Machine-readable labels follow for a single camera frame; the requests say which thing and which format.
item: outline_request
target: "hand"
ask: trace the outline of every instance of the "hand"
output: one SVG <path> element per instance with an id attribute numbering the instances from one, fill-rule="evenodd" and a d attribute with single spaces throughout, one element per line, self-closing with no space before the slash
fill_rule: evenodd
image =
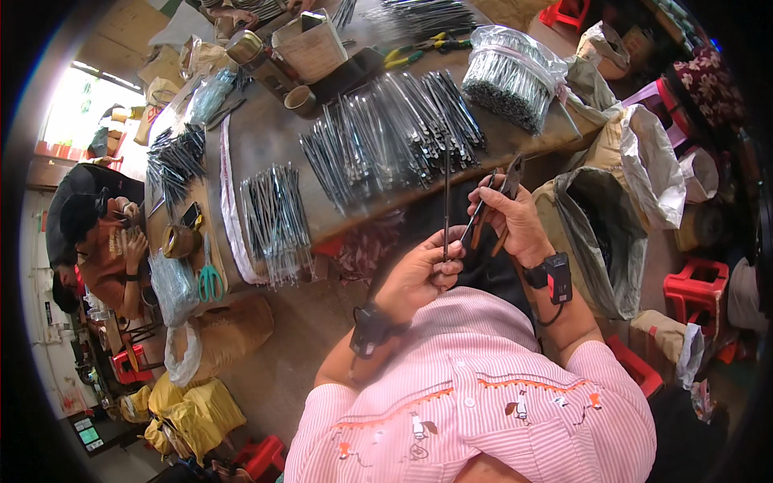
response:
<path id="1" fill-rule="evenodd" d="M 126 249 L 126 273 L 136 275 L 140 266 L 140 260 L 145 256 L 148 249 L 148 240 L 145 234 L 140 232 L 131 240 Z"/>
<path id="2" fill-rule="evenodd" d="M 529 190 L 523 186 L 518 187 L 515 199 L 488 188 L 489 176 L 486 176 L 468 196 L 472 202 L 467 208 L 467 214 L 472 216 L 481 199 L 486 205 L 491 206 L 493 216 L 489 220 L 478 220 L 477 223 L 489 221 L 497 236 L 507 225 L 509 235 L 505 240 L 505 250 L 518 259 L 525 268 L 533 268 L 541 264 L 545 257 L 556 253 L 545 230 L 542 228 L 540 218 L 536 214 L 536 206 Z M 494 186 L 501 185 L 504 175 L 496 175 Z"/>
<path id="3" fill-rule="evenodd" d="M 408 252 L 392 269 L 375 302 L 398 323 L 408 322 L 417 310 L 456 284 L 465 248 L 461 235 L 465 227 L 448 229 L 448 261 L 443 261 L 443 230 Z"/>
<path id="4" fill-rule="evenodd" d="M 128 202 L 124 205 L 123 214 L 129 219 L 134 219 L 140 214 L 140 207 L 135 202 Z"/>
<path id="5" fill-rule="evenodd" d="M 315 2 L 316 0 L 301 0 L 301 8 L 298 10 L 298 14 L 300 15 L 301 12 L 310 12 Z M 298 3 L 298 0 L 290 0 L 288 3 L 288 10 L 292 10 L 296 3 Z"/>

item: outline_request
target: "scissors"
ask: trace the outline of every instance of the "scissors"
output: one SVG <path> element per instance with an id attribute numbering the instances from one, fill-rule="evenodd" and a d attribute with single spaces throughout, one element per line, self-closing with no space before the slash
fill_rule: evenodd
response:
<path id="1" fill-rule="evenodd" d="M 521 184 L 521 178 L 523 176 L 525 159 L 526 157 L 523 155 L 523 153 L 519 153 L 516 156 L 515 160 L 511 162 L 510 166 L 507 168 L 507 173 L 505 174 L 505 181 L 499 187 L 499 192 L 504 194 L 510 199 L 515 199 L 516 195 L 518 194 L 518 187 Z M 480 243 L 481 233 L 483 231 L 483 222 L 489 216 L 491 210 L 492 208 L 490 206 L 486 206 L 483 209 L 483 214 L 478 219 L 478 224 L 475 226 L 475 231 L 473 231 L 472 233 L 472 242 L 470 243 L 470 247 L 473 250 L 478 248 L 478 243 Z M 496 241 L 496 245 L 491 250 L 492 257 L 496 257 L 496 254 L 499 253 L 499 251 L 502 249 L 508 235 L 509 235 L 509 230 L 507 229 L 507 225 L 505 225 L 504 229 L 502 230 L 502 234 L 499 235 L 499 239 Z"/>
<path id="2" fill-rule="evenodd" d="M 209 233 L 204 233 L 204 267 L 196 272 L 199 278 L 199 300 L 208 302 L 223 298 L 223 279 L 212 265 Z"/>

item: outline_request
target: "red plastic stool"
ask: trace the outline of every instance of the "red plastic stool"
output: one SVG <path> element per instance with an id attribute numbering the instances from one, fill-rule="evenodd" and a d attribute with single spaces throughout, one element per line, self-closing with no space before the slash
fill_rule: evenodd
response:
<path id="1" fill-rule="evenodd" d="M 660 386 L 663 385 L 663 378 L 660 377 L 660 374 L 631 349 L 625 347 L 625 344 L 620 342 L 617 335 L 608 338 L 606 342 L 607 346 L 612 349 L 612 353 L 615 354 L 615 359 L 620 362 L 623 369 L 636 381 L 646 398 L 649 398 L 660 389 Z"/>
<path id="2" fill-rule="evenodd" d="M 666 275 L 663 295 L 673 301 L 676 321 L 683 324 L 696 321 L 698 315 L 706 311 L 710 321 L 701 327 L 701 331 L 704 335 L 715 335 L 729 276 L 730 269 L 726 264 L 693 257 L 687 258 L 687 265 L 680 273 Z"/>
<path id="3" fill-rule="evenodd" d="M 575 15 L 567 15 L 562 13 L 561 7 L 565 7 L 564 11 L 570 10 Z M 552 4 L 550 7 L 540 12 L 540 22 L 548 27 L 552 27 L 553 24 L 558 21 L 561 23 L 567 23 L 571 26 L 577 27 L 577 33 L 580 33 L 582 28 L 582 22 L 585 20 L 587 10 L 591 7 L 591 0 L 583 0 L 582 11 L 577 5 L 577 0 L 561 0 L 558 3 Z"/>
<path id="4" fill-rule="evenodd" d="M 271 464 L 279 471 L 284 471 L 283 450 L 284 444 L 276 436 L 269 436 L 260 444 L 250 439 L 233 459 L 233 463 L 240 464 L 250 474 L 250 478 L 257 479 Z"/>
<path id="5" fill-rule="evenodd" d="M 132 347 L 135 350 L 137 359 L 145 357 L 145 350 L 141 345 L 137 344 L 133 345 Z M 115 372 L 115 377 L 121 384 L 131 384 L 136 383 L 137 381 L 147 381 L 153 377 L 153 372 L 151 372 L 150 369 L 135 372 L 135 370 L 131 367 L 131 361 L 129 360 L 129 355 L 126 353 L 126 351 L 119 353 L 115 357 L 111 357 L 111 360 L 113 361 L 113 371 Z"/>

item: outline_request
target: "floor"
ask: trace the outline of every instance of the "floor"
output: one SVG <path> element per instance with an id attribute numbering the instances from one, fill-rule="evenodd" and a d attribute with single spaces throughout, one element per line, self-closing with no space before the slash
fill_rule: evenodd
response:
<path id="1" fill-rule="evenodd" d="M 573 29 L 556 24 L 548 29 L 538 21 L 531 33 L 560 56 L 569 56 L 579 40 Z M 540 167 L 527 170 L 523 184 L 534 189 L 552 178 L 565 163 L 562 158 L 547 158 Z M 666 312 L 662 280 L 681 268 L 682 256 L 676 249 L 671 231 L 650 234 L 642 285 L 642 309 Z M 231 395 L 247 417 L 247 425 L 235 431 L 237 445 L 248 436 L 279 436 L 290 444 L 303 412 L 305 398 L 313 387 L 315 374 L 330 349 L 353 326 L 352 308 L 362 304 L 366 286 L 345 287 L 332 274 L 328 280 L 301 287 L 283 287 L 278 291 L 256 290 L 268 299 L 274 314 L 274 334 L 252 356 L 219 374 Z M 621 327 L 627 338 L 627 328 Z M 147 342 L 150 359 L 163 358 L 164 338 Z M 713 365 L 710 381 L 715 397 L 728 406 L 731 427 L 737 424 L 745 406 L 748 384 L 738 382 L 731 366 Z"/>

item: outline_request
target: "floral cloth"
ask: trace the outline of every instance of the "floral cloth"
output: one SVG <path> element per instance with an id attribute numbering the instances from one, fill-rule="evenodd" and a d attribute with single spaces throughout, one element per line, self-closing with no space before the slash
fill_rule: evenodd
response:
<path id="1" fill-rule="evenodd" d="M 741 124 L 743 99 L 720 54 L 707 46 L 697 48 L 694 53 L 695 59 L 674 63 L 676 75 L 690 98 L 712 128 Z"/>

